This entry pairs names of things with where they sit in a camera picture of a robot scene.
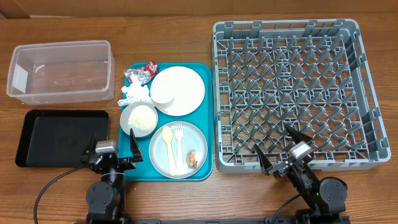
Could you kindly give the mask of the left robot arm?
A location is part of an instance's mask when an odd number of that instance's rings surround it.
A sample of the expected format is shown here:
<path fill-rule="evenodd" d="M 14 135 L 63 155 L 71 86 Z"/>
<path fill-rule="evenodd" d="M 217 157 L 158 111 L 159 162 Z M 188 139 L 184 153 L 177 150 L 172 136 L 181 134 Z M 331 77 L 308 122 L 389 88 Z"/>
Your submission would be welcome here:
<path fill-rule="evenodd" d="M 125 212 L 125 171 L 135 169 L 144 156 L 132 129 L 129 148 L 132 155 L 119 158 L 115 141 L 97 141 L 93 135 L 83 150 L 80 157 L 83 166 L 101 175 L 100 181 L 91 185 L 86 193 L 87 223 L 133 223 L 130 214 Z"/>

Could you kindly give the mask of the white cup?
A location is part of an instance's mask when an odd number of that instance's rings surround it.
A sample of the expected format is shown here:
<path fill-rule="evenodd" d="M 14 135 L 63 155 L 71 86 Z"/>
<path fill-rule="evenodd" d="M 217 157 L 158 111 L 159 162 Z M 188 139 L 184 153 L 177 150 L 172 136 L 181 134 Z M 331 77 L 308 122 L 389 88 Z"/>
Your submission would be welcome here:
<path fill-rule="evenodd" d="M 175 93 L 168 80 L 157 80 L 152 82 L 150 96 L 157 105 L 169 107 L 174 102 Z"/>

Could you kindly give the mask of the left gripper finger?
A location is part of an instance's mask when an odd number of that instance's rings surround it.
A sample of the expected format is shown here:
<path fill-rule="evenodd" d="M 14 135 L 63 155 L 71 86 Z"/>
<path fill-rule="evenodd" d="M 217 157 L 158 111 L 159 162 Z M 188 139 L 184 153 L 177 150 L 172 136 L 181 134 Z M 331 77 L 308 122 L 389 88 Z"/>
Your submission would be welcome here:
<path fill-rule="evenodd" d="M 142 162 L 144 160 L 143 154 L 137 144 L 136 137 L 134 135 L 134 131 L 132 128 L 130 129 L 129 136 L 130 136 L 130 151 L 132 153 L 132 161 L 133 162 Z"/>
<path fill-rule="evenodd" d="M 96 146 L 96 134 L 94 133 L 91 135 L 88 144 L 85 146 L 81 154 L 81 157 L 90 157 L 92 152 L 95 150 L 95 146 Z"/>

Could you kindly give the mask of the grey round plate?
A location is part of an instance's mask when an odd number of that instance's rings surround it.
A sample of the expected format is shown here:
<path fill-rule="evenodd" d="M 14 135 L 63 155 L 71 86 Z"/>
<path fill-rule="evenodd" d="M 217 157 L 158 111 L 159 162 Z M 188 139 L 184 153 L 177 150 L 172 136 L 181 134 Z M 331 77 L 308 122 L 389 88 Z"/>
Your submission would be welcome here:
<path fill-rule="evenodd" d="M 169 174 L 167 146 L 162 138 L 162 129 L 164 126 L 169 126 L 173 132 L 172 150 L 174 152 L 175 163 L 177 166 L 177 140 L 175 138 L 175 125 L 182 123 L 183 125 L 183 168 L 181 173 L 176 176 Z M 198 160 L 197 167 L 191 169 L 187 166 L 187 154 L 195 151 Z M 149 144 L 149 158 L 154 169 L 161 174 L 172 180 L 187 179 L 193 177 L 204 166 L 208 155 L 208 145 L 205 135 L 193 124 L 184 121 L 174 121 L 161 126 L 153 135 Z"/>

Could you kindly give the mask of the pink round plate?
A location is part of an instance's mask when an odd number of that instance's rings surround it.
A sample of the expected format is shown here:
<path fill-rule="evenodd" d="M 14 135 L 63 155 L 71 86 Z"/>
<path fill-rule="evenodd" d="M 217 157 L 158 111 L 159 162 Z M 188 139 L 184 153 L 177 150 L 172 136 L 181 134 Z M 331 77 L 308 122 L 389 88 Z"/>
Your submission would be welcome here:
<path fill-rule="evenodd" d="M 159 111 L 167 115 L 184 116 L 192 113 L 204 100 L 203 79 L 191 68 L 183 66 L 166 68 L 159 72 L 152 82 L 157 80 L 168 80 L 175 93 L 174 102 L 169 107 L 161 107 L 152 101 Z"/>

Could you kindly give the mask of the yellow plastic spoon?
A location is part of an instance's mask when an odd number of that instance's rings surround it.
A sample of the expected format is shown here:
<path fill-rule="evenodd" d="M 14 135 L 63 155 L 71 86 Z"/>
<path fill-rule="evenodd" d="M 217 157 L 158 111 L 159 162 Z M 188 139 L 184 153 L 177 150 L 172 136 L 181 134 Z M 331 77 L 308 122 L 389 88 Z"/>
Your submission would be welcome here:
<path fill-rule="evenodd" d="M 162 138 L 167 146 L 167 157 L 168 157 L 168 166 L 169 166 L 169 174 L 173 177 L 177 175 L 177 166 L 175 163 L 174 152 L 172 150 L 172 139 L 173 132 L 169 126 L 164 126 L 162 129 Z"/>

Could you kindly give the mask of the brown food scrap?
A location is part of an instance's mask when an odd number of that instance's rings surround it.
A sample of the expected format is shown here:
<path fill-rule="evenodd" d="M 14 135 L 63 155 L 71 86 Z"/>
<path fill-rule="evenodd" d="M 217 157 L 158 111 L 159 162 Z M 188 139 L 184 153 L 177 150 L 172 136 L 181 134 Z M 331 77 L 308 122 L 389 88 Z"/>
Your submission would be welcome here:
<path fill-rule="evenodd" d="M 196 152 L 192 151 L 187 154 L 187 166 L 191 169 L 195 169 L 198 164 L 198 160 L 196 158 Z"/>

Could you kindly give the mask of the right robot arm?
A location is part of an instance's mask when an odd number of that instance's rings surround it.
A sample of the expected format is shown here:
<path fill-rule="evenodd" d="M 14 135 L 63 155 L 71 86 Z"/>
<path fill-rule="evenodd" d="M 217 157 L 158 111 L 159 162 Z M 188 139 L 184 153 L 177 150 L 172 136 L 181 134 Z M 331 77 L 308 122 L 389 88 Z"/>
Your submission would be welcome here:
<path fill-rule="evenodd" d="M 276 211 L 271 223 L 349 223 L 349 217 L 341 215 L 346 210 L 347 184 L 336 177 L 318 179 L 308 165 L 314 158 L 310 146 L 313 138 L 289 125 L 285 126 L 285 130 L 295 143 L 289 149 L 289 157 L 285 162 L 273 166 L 259 145 L 254 145 L 262 172 L 276 179 L 287 176 L 298 192 Z M 297 210 L 294 216 L 280 216 L 281 211 L 299 197 L 303 198 L 308 208 Z"/>

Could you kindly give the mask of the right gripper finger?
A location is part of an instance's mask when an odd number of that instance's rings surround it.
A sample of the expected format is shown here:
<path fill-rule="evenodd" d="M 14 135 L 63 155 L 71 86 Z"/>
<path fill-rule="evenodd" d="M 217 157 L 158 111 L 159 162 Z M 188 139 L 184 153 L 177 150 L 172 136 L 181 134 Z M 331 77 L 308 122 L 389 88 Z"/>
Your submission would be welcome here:
<path fill-rule="evenodd" d="M 310 136 L 307 136 L 304 133 L 301 133 L 300 131 L 297 131 L 296 129 L 292 128 L 288 124 L 284 124 L 284 127 L 285 127 L 286 131 L 288 132 L 288 135 L 292 138 L 293 142 L 296 144 L 298 144 L 300 142 L 305 142 L 308 145 L 310 145 L 311 142 L 313 141 L 313 138 L 311 138 Z"/>
<path fill-rule="evenodd" d="M 270 163 L 258 144 L 254 145 L 254 149 L 256 150 L 256 153 L 259 157 L 259 163 L 261 165 L 262 173 L 264 173 L 265 175 L 271 175 L 270 171 L 272 170 L 273 165 Z"/>

